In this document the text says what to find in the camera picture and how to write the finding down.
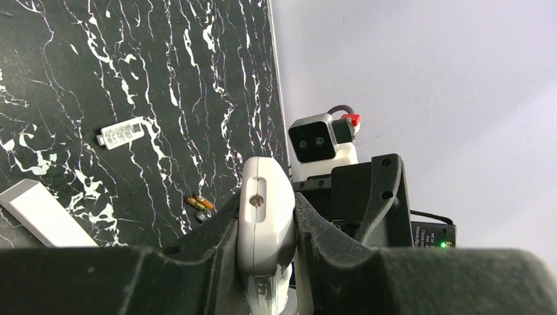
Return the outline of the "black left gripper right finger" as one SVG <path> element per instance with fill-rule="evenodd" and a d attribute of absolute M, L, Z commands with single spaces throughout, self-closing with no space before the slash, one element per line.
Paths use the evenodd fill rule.
<path fill-rule="evenodd" d="M 301 194 L 294 208 L 300 314 L 555 314 L 556 278 L 517 249 L 369 249 Z"/>

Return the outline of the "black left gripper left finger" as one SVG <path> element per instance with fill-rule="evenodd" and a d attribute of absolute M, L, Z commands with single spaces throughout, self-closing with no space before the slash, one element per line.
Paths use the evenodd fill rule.
<path fill-rule="evenodd" d="M 240 196 L 163 249 L 6 249 L 2 314 L 240 314 Z"/>

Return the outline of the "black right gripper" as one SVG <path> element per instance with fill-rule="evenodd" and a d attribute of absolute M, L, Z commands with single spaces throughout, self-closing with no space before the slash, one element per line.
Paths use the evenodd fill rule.
<path fill-rule="evenodd" d="M 414 247 L 405 167 L 398 154 L 295 182 L 317 213 L 367 248 Z"/>

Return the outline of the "dark grey battery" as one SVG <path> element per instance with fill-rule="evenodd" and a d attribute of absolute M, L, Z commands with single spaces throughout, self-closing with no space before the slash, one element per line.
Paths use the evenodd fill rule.
<path fill-rule="evenodd" d="M 197 214 L 196 214 L 196 219 L 201 224 L 208 221 L 211 217 L 212 217 L 212 214 L 210 212 L 206 213 L 205 211 L 198 211 Z"/>

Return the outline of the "white remote control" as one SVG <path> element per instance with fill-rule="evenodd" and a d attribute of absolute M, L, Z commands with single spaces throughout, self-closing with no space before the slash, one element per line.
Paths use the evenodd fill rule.
<path fill-rule="evenodd" d="M 252 314 L 280 314 L 287 302 L 296 250 L 294 191 L 271 157 L 243 167 L 236 263 Z"/>

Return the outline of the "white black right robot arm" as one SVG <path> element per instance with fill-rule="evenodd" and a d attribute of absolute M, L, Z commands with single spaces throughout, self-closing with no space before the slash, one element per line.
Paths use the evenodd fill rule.
<path fill-rule="evenodd" d="M 409 206 L 404 163 L 398 154 L 339 166 L 293 184 L 316 212 L 366 247 L 448 249 L 456 226 L 447 217 Z"/>

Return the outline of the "orange green battery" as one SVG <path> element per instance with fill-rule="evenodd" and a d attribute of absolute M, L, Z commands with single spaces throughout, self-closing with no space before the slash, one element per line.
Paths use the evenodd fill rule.
<path fill-rule="evenodd" d="M 206 206 L 204 205 L 204 203 L 197 200 L 193 196 L 186 197 L 185 202 L 187 204 L 191 205 L 192 207 L 194 207 L 197 211 L 205 211 L 206 210 Z"/>

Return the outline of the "long white rectangular block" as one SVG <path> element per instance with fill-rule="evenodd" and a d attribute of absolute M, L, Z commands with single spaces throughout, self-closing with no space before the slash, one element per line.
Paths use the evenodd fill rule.
<path fill-rule="evenodd" d="M 97 247 L 39 181 L 22 179 L 1 192 L 1 205 L 47 247 Z"/>

